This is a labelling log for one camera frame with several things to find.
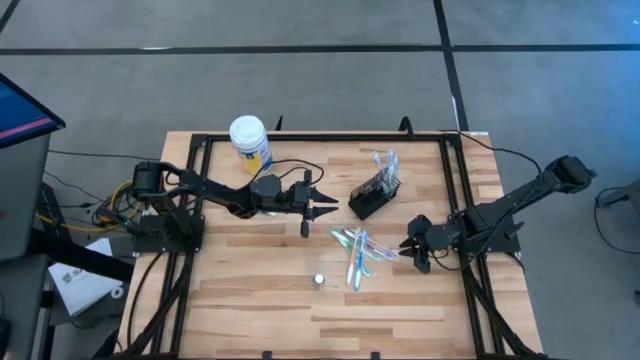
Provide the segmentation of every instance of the robotic arm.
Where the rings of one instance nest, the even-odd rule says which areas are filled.
[[[173,189],[166,190],[165,179],[169,175],[176,175],[179,182]],[[300,234],[305,238],[309,236],[309,221],[338,209],[310,206],[311,200],[338,202],[316,190],[312,185],[311,170],[305,170],[304,179],[284,191],[276,175],[267,175],[239,189],[232,189],[193,170],[179,169],[166,162],[145,161],[135,167],[131,191],[136,200],[151,205],[158,213],[143,216],[138,225],[124,221],[127,230],[137,237],[134,250],[138,252],[199,251],[204,217],[192,215],[187,205],[200,200],[224,206],[241,219],[252,218],[260,211],[300,214]],[[196,198],[176,205],[174,199],[183,195]]]
[[[413,257],[415,267],[431,271],[429,254],[452,246],[476,256],[487,252],[520,252],[517,231],[524,223],[514,223],[512,215],[555,193],[574,194],[586,189],[596,176],[573,156],[563,156],[549,164],[541,176],[492,203],[470,206],[453,214],[445,224],[432,225],[424,215],[413,219],[400,244],[400,255]]]

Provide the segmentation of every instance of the metal bracket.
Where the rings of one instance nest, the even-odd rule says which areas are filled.
[[[209,135],[207,134],[193,134],[191,135],[191,141],[189,142],[189,148],[197,148],[207,141]]]
[[[170,234],[165,231],[164,216],[143,216],[140,218],[140,233],[136,235],[133,250],[139,253],[190,254],[200,251],[204,233],[204,216],[193,214],[189,217],[189,234]]]
[[[462,149],[462,136],[460,134],[447,134],[445,139],[455,149]]]
[[[280,119],[278,119],[278,123],[276,124],[276,131],[282,130],[282,115],[280,115]]]
[[[398,127],[398,131],[407,131],[407,137],[409,140],[414,140],[416,138],[413,133],[413,125],[411,124],[411,120],[409,120],[408,116],[405,116],[400,120],[400,126]]]

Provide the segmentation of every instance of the blue toothbrush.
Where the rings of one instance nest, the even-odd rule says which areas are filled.
[[[364,267],[364,249],[366,249],[365,244],[367,242],[367,237],[367,232],[363,231],[362,240],[360,240],[360,252],[358,254],[358,271],[356,272],[356,283],[354,286],[355,291],[360,289],[360,279],[362,278],[362,268]]]

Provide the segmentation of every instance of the black robotic arm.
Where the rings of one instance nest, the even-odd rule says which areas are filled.
[[[168,183],[171,175],[178,177],[177,183]],[[166,185],[175,186],[167,189]],[[204,216],[191,214],[187,205],[201,200],[224,206],[241,219],[252,218],[261,211],[300,214],[302,237],[309,236],[309,221],[338,209],[333,206],[310,206],[310,201],[338,202],[316,190],[311,181],[311,170],[305,170],[304,179],[295,182],[287,190],[282,190],[282,182],[276,175],[266,175],[239,189],[232,189],[193,170],[179,169],[166,162],[145,161],[135,167],[131,195],[157,212],[157,215],[143,216],[139,224],[128,219],[117,219],[136,236],[134,250],[137,252],[199,251]],[[176,198],[183,196],[195,198],[176,202]]]

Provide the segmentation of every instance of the black cable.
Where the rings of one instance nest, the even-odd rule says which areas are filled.
[[[151,260],[151,263],[149,263],[149,266],[147,266],[147,269],[144,271],[144,273],[142,274],[142,277],[140,278],[140,282],[138,283],[138,288],[136,289],[136,293],[133,295],[133,301],[131,302],[131,309],[129,310],[129,323],[127,324],[127,347],[131,347],[131,323],[133,322],[133,312],[136,309],[138,296],[140,296],[140,290],[142,290],[142,285],[144,285],[144,282],[147,280],[147,276],[149,276],[149,272],[151,271],[151,268],[158,261],[158,259],[160,259],[160,256],[162,256],[162,253],[158,253],[153,258],[153,260]]]
[[[522,154],[520,152],[514,151],[514,150],[509,150],[509,149],[504,149],[504,148],[494,148],[488,145],[483,144],[480,140],[477,140],[465,133],[463,133],[460,130],[443,130],[443,131],[453,131],[458,133],[460,136],[464,136],[465,138],[477,143],[478,145],[482,146],[485,149],[491,150],[493,152],[504,152],[504,153],[508,153],[508,154],[512,154],[512,155],[517,155],[527,161],[529,161],[530,163],[532,163],[536,170],[538,171],[538,183],[536,184],[536,186],[532,187],[531,190],[522,198],[522,201],[520,203],[516,203],[509,211],[507,211],[504,215],[502,215],[491,227],[489,230],[485,230],[482,231],[479,234],[476,234],[474,236],[472,236],[469,239],[465,239],[465,241],[473,241],[475,239],[478,238],[482,238],[485,237],[485,234],[488,233],[488,235],[486,235],[486,239],[487,241],[485,241],[485,243],[482,245],[482,247],[464,264],[461,264],[459,267],[457,268],[451,268],[448,267],[444,264],[442,264],[439,261],[439,258],[435,257],[434,255],[434,260],[436,261],[436,263],[438,263],[438,265],[440,265],[442,268],[446,269],[446,270],[450,270],[450,271],[459,271],[459,270],[463,270],[466,267],[468,267],[469,265],[471,265],[471,263],[478,258],[478,256],[480,256],[482,253],[484,253],[484,251],[486,250],[486,248],[489,246],[489,243],[491,242],[491,238],[493,237],[493,234],[496,232],[496,230],[498,228],[500,228],[500,226],[502,226],[502,224],[509,218],[511,218],[513,216],[513,214],[515,214],[520,207],[522,206],[522,204],[525,204],[529,201],[529,199],[531,199],[531,197],[536,193],[536,191],[538,191],[538,189],[540,189],[540,187],[542,186],[542,168],[540,167],[540,165],[538,164],[537,161],[535,161],[534,159],[530,158],[529,156]]]
[[[600,228],[600,223],[598,222],[598,203],[600,202],[600,197],[602,197],[602,195],[607,191],[619,190],[619,189],[621,189],[621,188],[620,187],[609,187],[609,188],[603,189],[602,191],[600,191],[598,193],[598,195],[596,196],[596,199],[595,199],[595,204],[593,205],[593,221],[596,223],[596,229],[598,229],[598,235],[600,235],[600,238],[602,239],[602,241],[604,241],[604,243],[607,244],[610,248],[612,248],[613,250],[617,250],[617,251],[619,251],[621,253],[625,253],[625,254],[640,255],[640,251],[632,251],[632,250],[620,249],[619,247],[617,247],[617,246],[613,245],[612,243],[610,243],[609,240],[607,240],[607,238],[602,233],[602,229]]]
[[[309,170],[308,168],[306,168],[306,167],[304,167],[304,166],[296,166],[296,167],[294,167],[293,169],[290,169],[289,171],[287,171],[286,173],[284,173],[284,174],[282,174],[282,175],[278,176],[278,178],[279,178],[279,179],[282,179],[282,178],[284,178],[285,176],[287,176],[287,175],[291,174],[292,172],[294,172],[294,171],[296,171],[296,170],[300,170],[300,169],[304,169],[305,171],[306,171],[306,170]]]
[[[54,153],[54,154],[75,155],[75,156],[123,158],[123,159],[148,160],[148,161],[159,161],[160,160],[160,159],[152,159],[152,158],[146,158],[146,157],[134,156],[134,155],[92,154],[92,153],[80,153],[80,152],[60,151],[60,150],[52,150],[52,149],[49,149],[49,152],[50,153]]]
[[[2,307],[0,308],[0,318],[4,315],[4,294],[0,291],[0,301],[2,301]]]
[[[260,175],[260,172],[262,172],[262,170],[264,170],[264,168],[266,168],[266,167],[268,167],[270,165],[273,165],[273,164],[281,164],[281,163],[285,163],[285,162],[300,162],[300,163],[303,163],[303,164],[307,164],[309,166],[313,166],[314,168],[320,170],[320,176],[316,180],[312,181],[310,185],[317,184],[324,177],[324,168],[322,166],[320,166],[320,165],[314,164],[314,163],[306,161],[306,160],[300,160],[300,159],[283,159],[283,160],[272,161],[270,163],[266,163],[266,164],[262,165],[262,167],[260,167],[260,169],[256,172],[256,174],[251,178],[251,180],[249,180],[249,183],[247,183],[247,185],[251,184]]]
[[[76,328],[78,330],[89,330],[89,329],[93,329],[98,324],[101,324],[101,323],[105,322],[106,320],[119,319],[119,318],[120,318],[119,315],[107,315],[107,316],[97,317],[97,318],[93,319],[93,323],[90,324],[90,325],[78,325],[77,323],[74,322],[74,318],[70,318],[69,319],[69,324],[71,324],[74,328]]]
[[[39,202],[39,205],[42,206],[48,206],[48,207],[53,207],[53,208],[81,208],[81,209],[86,209],[86,208],[90,208],[93,205],[97,205],[99,204],[100,201],[96,201],[94,203],[90,203],[90,202],[83,202],[82,204],[78,204],[78,205],[54,205],[54,204],[48,204],[48,203],[43,203],[43,202]]]
[[[78,186],[78,185],[67,184],[66,182],[64,182],[64,181],[60,180],[60,178],[59,178],[59,177],[57,177],[57,176],[53,175],[52,173],[48,172],[47,170],[45,170],[45,171],[44,171],[44,173],[45,173],[45,174],[47,174],[47,175],[49,175],[49,176],[51,176],[52,178],[54,178],[54,179],[58,180],[58,182],[59,182],[60,184],[64,185],[64,186],[68,186],[68,187],[70,187],[70,188],[74,188],[74,189],[80,190],[80,191],[81,191],[82,193],[84,193],[85,195],[90,196],[90,197],[92,197],[92,198],[94,198],[94,199],[96,199],[96,200],[98,200],[98,201],[103,201],[103,200],[104,200],[104,199],[102,199],[102,198],[99,198],[99,197],[97,197],[97,196],[95,196],[95,195],[91,194],[90,192],[86,191],[85,189],[81,188],[81,187],[80,187],[80,186]]]

